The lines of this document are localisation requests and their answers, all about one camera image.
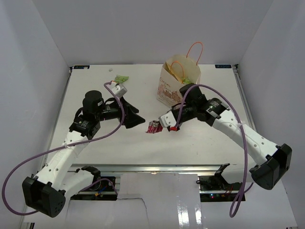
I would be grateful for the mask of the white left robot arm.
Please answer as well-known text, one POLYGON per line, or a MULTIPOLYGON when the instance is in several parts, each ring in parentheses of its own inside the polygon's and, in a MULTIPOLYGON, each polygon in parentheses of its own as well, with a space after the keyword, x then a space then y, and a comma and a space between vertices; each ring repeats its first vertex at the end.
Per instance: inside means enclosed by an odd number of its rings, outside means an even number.
POLYGON ((23 181, 22 190, 28 207, 54 218, 73 195, 83 189, 96 190, 100 187, 101 173, 95 167, 84 166, 67 176, 75 159, 99 131, 100 122, 118 119, 127 129, 145 122, 138 115, 139 110, 124 99, 127 90, 122 85, 115 86, 111 91, 115 97, 108 100, 104 100, 101 92, 96 90, 85 94, 63 148, 34 177, 23 181))

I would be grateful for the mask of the red candy packet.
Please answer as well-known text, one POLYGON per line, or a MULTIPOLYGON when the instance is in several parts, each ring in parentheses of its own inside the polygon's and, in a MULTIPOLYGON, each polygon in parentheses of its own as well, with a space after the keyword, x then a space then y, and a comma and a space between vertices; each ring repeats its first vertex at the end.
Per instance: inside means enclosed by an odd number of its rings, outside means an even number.
POLYGON ((161 123, 157 120, 153 120, 149 123, 146 133, 155 134, 155 133, 161 132, 162 130, 163 130, 163 127, 162 127, 161 123))

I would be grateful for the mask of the green triangular snack packet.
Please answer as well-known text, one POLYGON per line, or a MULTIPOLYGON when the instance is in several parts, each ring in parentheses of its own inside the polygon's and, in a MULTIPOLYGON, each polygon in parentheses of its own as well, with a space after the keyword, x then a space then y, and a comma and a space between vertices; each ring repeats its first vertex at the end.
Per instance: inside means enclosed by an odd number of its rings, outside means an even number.
POLYGON ((187 84, 190 84, 190 83, 193 83, 188 77, 183 77, 182 78, 182 84, 183 85, 187 85, 187 84))

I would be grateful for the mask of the yellow chips bag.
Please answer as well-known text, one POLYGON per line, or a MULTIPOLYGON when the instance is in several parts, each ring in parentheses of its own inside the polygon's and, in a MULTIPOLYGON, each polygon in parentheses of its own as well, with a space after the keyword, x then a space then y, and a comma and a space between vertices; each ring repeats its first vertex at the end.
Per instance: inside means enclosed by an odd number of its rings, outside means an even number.
POLYGON ((179 61, 166 62, 169 74, 180 83, 184 82, 184 68, 179 61))

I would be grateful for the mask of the light green snack packet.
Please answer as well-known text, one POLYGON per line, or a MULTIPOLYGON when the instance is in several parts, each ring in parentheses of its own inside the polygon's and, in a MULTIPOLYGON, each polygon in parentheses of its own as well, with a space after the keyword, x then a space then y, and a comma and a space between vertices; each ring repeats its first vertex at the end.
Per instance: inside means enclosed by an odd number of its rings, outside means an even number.
POLYGON ((129 76, 116 75, 114 81, 116 83, 124 83, 129 79, 129 76))

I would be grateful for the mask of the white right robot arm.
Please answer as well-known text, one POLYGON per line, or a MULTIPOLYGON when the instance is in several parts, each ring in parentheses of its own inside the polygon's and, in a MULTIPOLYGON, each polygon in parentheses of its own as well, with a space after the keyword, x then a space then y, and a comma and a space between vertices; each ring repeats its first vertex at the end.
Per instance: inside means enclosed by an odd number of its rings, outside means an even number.
POLYGON ((207 99, 196 84, 183 86, 180 93, 183 96, 180 106, 173 106, 160 117, 163 127, 178 131, 182 123, 194 118, 207 123, 233 140, 253 159, 255 166, 245 170, 250 173, 252 181, 266 190, 273 189, 290 167, 291 147, 269 141, 242 124, 232 105, 224 99, 207 99))

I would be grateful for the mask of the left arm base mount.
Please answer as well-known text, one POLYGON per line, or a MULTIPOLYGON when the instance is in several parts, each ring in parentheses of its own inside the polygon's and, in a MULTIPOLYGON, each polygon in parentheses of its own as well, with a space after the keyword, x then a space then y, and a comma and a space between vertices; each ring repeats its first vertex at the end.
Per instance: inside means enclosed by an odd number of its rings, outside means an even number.
POLYGON ((117 194, 111 183, 107 180, 103 180, 89 189, 72 196, 71 200, 116 201, 117 194))

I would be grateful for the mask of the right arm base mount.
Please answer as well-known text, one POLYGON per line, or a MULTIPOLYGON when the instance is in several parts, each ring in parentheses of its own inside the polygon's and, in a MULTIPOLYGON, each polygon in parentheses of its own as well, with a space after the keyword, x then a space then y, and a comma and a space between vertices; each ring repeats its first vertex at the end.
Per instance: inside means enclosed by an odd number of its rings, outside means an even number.
POLYGON ((230 164, 223 164, 210 176, 199 176, 196 184, 200 190, 200 202, 232 202, 242 183, 228 183, 222 173, 230 164))

